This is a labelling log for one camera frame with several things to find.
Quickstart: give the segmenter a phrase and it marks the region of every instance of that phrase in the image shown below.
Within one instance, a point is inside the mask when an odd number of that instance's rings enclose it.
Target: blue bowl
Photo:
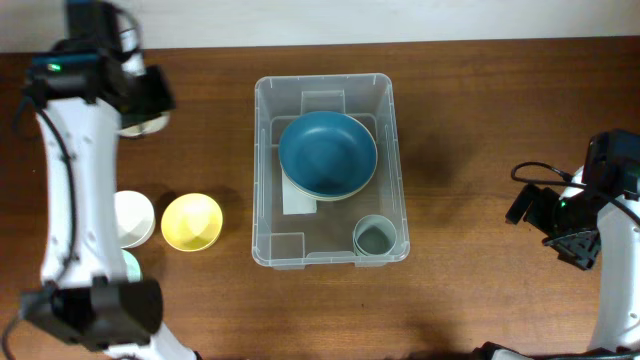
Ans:
[[[278,155],[299,190],[328,201],[364,188],[378,162],[369,130],[350,116],[330,111],[307,113],[291,123],[280,138]]]

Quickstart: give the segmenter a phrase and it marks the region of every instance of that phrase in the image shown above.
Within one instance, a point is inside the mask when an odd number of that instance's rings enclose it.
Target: wooden table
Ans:
[[[29,58],[0,57],[3,119],[18,105]],[[226,224],[208,250],[178,252],[156,229],[132,251],[162,284],[166,322],[205,359],[427,358],[485,341],[527,354],[585,350],[599,266],[557,261],[542,233],[505,224],[522,187],[509,171],[528,160],[573,171],[592,135],[640,132],[640,38],[161,50],[147,63],[164,67],[178,109],[164,131],[121,142],[118,187],[147,194],[158,212],[188,192],[221,203]],[[366,72],[394,84],[411,254],[382,268],[257,265],[255,82]],[[1,130],[4,326],[20,290],[38,285],[47,203],[42,144],[17,139],[7,120]],[[18,359],[101,358],[27,324],[11,344]]]

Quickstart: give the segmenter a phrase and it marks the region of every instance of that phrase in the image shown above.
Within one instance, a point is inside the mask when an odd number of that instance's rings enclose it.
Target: yellow bowl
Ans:
[[[222,210],[204,194],[175,199],[162,215],[162,236],[180,251],[199,251],[213,245],[222,229]]]

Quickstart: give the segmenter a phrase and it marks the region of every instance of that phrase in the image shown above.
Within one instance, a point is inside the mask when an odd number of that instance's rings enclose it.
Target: gray plastic bin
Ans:
[[[252,255],[263,266],[302,269],[311,264],[381,266],[409,254],[393,89],[384,74],[278,76],[255,88],[255,164]],[[312,200],[282,177],[278,143],[284,129],[311,111],[336,111],[369,129],[378,147],[373,179],[356,195]],[[366,215],[387,217],[397,231],[388,255],[356,256],[353,230]]]

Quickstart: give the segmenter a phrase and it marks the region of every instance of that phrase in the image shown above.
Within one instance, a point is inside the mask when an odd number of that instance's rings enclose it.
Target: wall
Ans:
[[[118,0],[145,47],[221,47],[640,34],[640,0]],[[42,51],[62,0],[0,0],[0,51]]]

